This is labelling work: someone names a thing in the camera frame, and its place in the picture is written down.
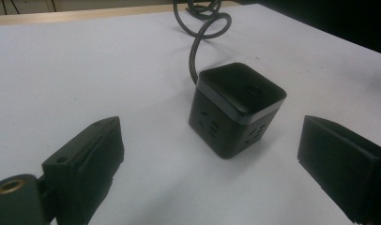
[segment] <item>black power cube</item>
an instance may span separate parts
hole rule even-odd
[[[190,126],[221,158],[232,158],[264,135],[286,93],[240,63],[200,72]]]

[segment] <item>black cable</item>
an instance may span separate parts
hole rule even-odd
[[[7,8],[6,8],[5,0],[1,0],[1,3],[3,3],[4,13],[7,15]]]
[[[190,61],[189,61],[189,67],[190,67],[190,76],[194,83],[197,83],[197,72],[196,72],[196,66],[195,66],[195,58],[197,49],[199,47],[200,41],[202,39],[210,39],[210,38],[216,38],[221,35],[223,35],[231,26],[232,18],[227,13],[219,13],[220,7],[221,7],[221,0],[213,0],[207,7],[205,6],[195,6],[193,0],[188,1],[188,8],[187,11],[195,18],[206,21],[205,24],[200,28],[198,33],[193,32],[190,30],[181,20],[178,13],[178,3],[177,0],[173,1],[173,7],[174,7],[174,14],[175,18],[178,21],[179,25],[184,29],[185,32],[187,32],[192,37],[195,37],[195,40],[193,41],[193,44],[190,49]],[[211,14],[206,15],[203,14],[204,12],[210,12]],[[217,20],[225,19],[226,25],[218,32],[205,35],[206,30],[208,27],[214,23]]]
[[[189,67],[190,67],[190,76],[193,82],[196,84],[197,83],[197,72],[196,72],[196,66],[195,66],[195,58],[196,58],[196,52],[197,48],[199,47],[200,41],[203,39],[203,36],[208,29],[208,27],[214,23],[217,20],[225,19],[226,20],[226,25],[220,30],[220,33],[225,33],[229,27],[231,26],[232,23],[232,18],[229,14],[227,13],[219,13],[217,16],[215,16],[213,19],[208,20],[202,28],[200,28],[199,33],[197,34],[196,38],[193,41],[193,44],[190,49],[190,61],[189,61]]]
[[[15,10],[17,11],[17,13],[18,13],[18,14],[21,14],[21,13],[19,13],[19,10],[18,10],[18,8],[16,7],[16,5],[15,5],[15,3],[14,3],[14,1],[13,1],[13,0],[11,0],[11,3],[12,3],[12,6],[14,6],[14,7],[15,7]]]

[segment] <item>dark background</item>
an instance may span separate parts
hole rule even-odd
[[[381,0],[234,0],[261,4],[381,53]]]

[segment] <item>white table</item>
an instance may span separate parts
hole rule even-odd
[[[0,26],[0,180],[118,115],[125,161],[90,224],[352,224],[298,164],[304,115],[381,145],[381,54],[253,5],[197,69],[254,68],[288,94],[262,141],[224,160],[188,125],[193,38],[173,13]],[[196,20],[186,24],[199,27]]]

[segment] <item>black plastic device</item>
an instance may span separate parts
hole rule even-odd
[[[200,72],[190,126],[221,158],[264,135],[286,93],[252,68],[234,63]]]
[[[352,222],[381,225],[381,147],[326,119],[305,116],[299,163]]]
[[[0,224],[88,224],[107,196],[124,159],[118,117],[100,120],[42,164],[37,179],[22,174],[0,181]]]

